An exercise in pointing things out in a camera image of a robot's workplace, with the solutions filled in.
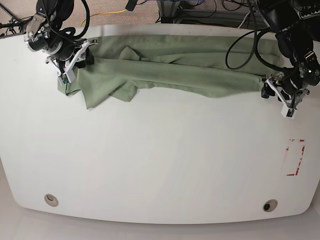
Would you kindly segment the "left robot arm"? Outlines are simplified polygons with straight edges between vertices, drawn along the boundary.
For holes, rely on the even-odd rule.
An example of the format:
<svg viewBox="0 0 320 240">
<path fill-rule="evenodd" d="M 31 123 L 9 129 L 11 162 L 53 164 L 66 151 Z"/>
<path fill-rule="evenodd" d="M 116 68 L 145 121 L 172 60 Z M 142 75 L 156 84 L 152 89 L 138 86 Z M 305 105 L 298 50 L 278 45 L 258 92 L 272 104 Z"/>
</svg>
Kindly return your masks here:
<svg viewBox="0 0 320 240">
<path fill-rule="evenodd" d="M 259 32 L 256 40 L 273 32 L 281 54 L 289 59 L 291 68 L 279 67 L 264 60 L 259 51 L 256 58 L 275 73 L 261 81 L 262 98 L 277 97 L 282 102 L 281 114 L 294 118 L 298 104 L 309 94 L 308 86 L 320 82 L 320 63 L 314 52 L 314 43 L 309 26 L 300 18 L 288 0 L 252 0 L 255 10 L 261 14 L 268 28 Z"/>
</svg>

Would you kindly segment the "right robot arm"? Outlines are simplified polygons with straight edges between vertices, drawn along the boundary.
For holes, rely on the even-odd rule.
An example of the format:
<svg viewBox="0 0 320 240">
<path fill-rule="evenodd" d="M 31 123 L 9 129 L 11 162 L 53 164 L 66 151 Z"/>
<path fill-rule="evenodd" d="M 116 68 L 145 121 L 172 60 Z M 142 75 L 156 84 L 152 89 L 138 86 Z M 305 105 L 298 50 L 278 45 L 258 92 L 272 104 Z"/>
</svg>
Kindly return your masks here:
<svg viewBox="0 0 320 240">
<path fill-rule="evenodd" d="M 24 42 L 32 52 L 47 54 L 45 62 L 52 63 L 61 85 L 71 84 L 76 79 L 74 68 L 93 65 L 95 59 L 89 47 L 96 45 L 96 39 L 84 38 L 90 25 L 90 9 L 85 0 L 84 29 L 77 34 L 74 27 L 62 28 L 74 10 L 73 0 L 39 0 L 36 13 L 26 27 Z"/>
</svg>

